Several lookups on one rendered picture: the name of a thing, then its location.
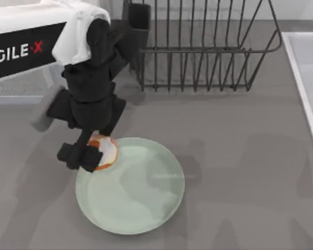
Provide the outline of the pale green plate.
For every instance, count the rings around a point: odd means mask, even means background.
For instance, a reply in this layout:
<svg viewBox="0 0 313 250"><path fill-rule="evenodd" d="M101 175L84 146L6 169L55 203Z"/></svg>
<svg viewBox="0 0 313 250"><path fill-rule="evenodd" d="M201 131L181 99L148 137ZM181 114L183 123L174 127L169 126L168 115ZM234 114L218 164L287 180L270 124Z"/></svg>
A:
<svg viewBox="0 0 313 250"><path fill-rule="evenodd" d="M153 140L117 140L118 158L106 169L77 172L75 193L82 214L96 227L115 234L152 231L178 210L185 177L176 156Z"/></svg>

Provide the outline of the dark grey cutlery holder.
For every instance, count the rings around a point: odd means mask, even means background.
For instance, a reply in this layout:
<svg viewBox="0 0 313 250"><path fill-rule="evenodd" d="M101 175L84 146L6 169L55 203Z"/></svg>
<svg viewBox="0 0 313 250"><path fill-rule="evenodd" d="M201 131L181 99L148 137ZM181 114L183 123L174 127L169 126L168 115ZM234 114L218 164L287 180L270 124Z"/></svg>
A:
<svg viewBox="0 0 313 250"><path fill-rule="evenodd" d="M129 3L128 22L137 36L139 48L146 49L151 23L151 6L143 3Z"/></svg>

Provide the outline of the white sink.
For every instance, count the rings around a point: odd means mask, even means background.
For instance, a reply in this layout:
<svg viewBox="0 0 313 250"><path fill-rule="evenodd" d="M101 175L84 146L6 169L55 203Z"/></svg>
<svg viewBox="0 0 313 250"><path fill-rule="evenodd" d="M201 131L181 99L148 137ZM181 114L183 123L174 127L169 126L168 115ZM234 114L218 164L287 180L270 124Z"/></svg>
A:
<svg viewBox="0 0 313 250"><path fill-rule="evenodd" d="M313 32L283 32L282 38L313 139Z"/></svg>

